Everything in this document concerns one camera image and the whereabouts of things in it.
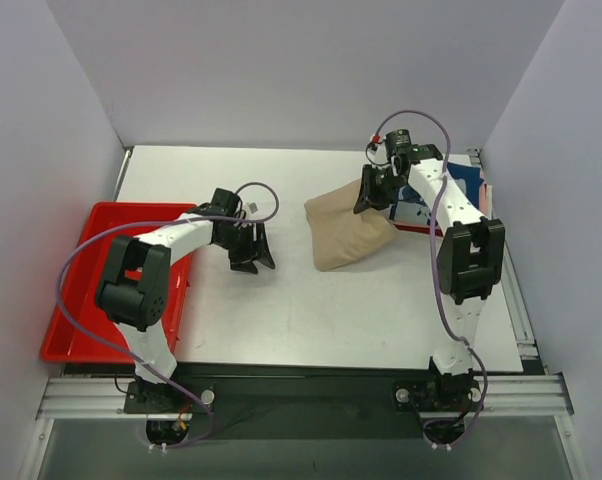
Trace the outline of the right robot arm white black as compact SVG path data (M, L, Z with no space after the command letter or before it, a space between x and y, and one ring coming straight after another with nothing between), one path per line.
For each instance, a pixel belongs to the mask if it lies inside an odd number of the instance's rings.
M365 155L354 213L389 208L405 187L430 210L432 282L446 338L430 359L435 376L424 383L425 399L436 408L461 394L476 399L473 375L482 364L474 342L481 312L501 280L505 227L487 218L456 184L448 153L413 143L408 130L374 134Z

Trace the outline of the beige t-shirt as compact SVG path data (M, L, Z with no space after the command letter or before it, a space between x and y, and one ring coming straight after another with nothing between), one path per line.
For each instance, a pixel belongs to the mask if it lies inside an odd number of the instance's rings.
M359 182L353 181L305 202L317 270L326 272L355 263L396 238L397 229L383 213L353 212L358 194Z

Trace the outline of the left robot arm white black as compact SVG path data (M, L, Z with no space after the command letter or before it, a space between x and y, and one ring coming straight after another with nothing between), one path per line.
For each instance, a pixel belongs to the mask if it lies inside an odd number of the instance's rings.
M135 364L137 381L149 386L147 398L163 412L176 409L183 387L171 379L177 361L162 317L173 264L201 247L227 252L232 271L256 274L257 265L274 269L265 223L257 207L239 191L218 188L212 200L194 206L147 233L113 238L95 292L95 305L123 336Z

